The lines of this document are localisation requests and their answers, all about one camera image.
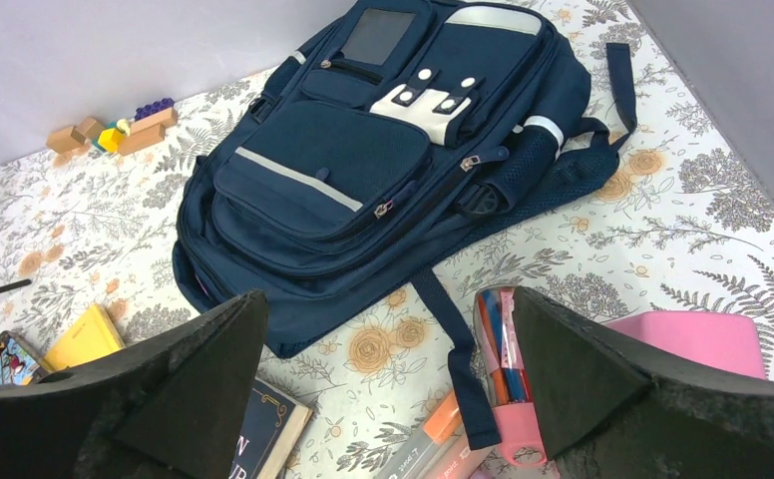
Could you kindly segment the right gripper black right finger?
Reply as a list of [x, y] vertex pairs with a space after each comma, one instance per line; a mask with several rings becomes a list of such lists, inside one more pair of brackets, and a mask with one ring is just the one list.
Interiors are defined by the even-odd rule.
[[517, 287], [514, 324], [565, 478], [774, 478], [774, 381], [660, 350]]

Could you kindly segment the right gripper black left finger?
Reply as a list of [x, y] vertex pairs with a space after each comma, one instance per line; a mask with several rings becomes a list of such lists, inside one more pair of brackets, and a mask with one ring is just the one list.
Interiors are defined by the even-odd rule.
[[222, 478], [267, 327], [257, 290], [100, 359], [0, 386], [0, 478]]

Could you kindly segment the navy blue student backpack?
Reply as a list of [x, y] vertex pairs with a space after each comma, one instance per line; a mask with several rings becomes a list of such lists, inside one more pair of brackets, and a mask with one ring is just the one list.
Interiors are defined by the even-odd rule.
[[590, 87], [570, 41], [531, 9], [359, 1], [196, 159], [175, 281], [199, 311], [262, 291], [281, 358], [411, 283], [453, 342], [470, 445], [499, 444], [474, 338], [433, 268], [616, 172], [623, 138], [586, 114]]

